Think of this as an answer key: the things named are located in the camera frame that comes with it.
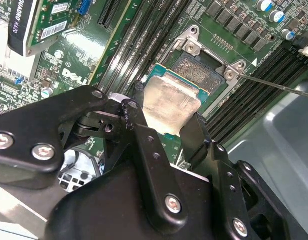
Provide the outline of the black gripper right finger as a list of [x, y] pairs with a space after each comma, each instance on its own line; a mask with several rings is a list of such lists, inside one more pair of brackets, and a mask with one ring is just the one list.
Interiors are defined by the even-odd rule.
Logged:
[[212, 185], [212, 225], [218, 240], [296, 240], [298, 222], [247, 162], [232, 163], [194, 113], [180, 131], [190, 170]]

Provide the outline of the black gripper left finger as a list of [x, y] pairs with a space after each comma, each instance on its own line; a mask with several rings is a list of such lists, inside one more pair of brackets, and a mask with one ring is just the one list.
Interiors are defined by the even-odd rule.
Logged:
[[91, 86], [0, 115], [0, 184], [31, 190], [52, 186], [65, 151], [90, 137], [110, 146], [103, 176], [125, 163], [133, 165], [146, 217], [156, 231], [178, 232], [187, 224], [188, 209], [173, 168], [142, 108], [129, 98], [108, 99]]

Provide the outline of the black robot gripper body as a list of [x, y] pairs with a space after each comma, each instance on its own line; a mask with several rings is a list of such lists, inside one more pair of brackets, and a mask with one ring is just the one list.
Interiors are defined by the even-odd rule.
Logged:
[[124, 163], [64, 197], [50, 214], [47, 240], [226, 240], [212, 199], [212, 185], [174, 167], [189, 210], [188, 222], [164, 235], [150, 224], [134, 166]]

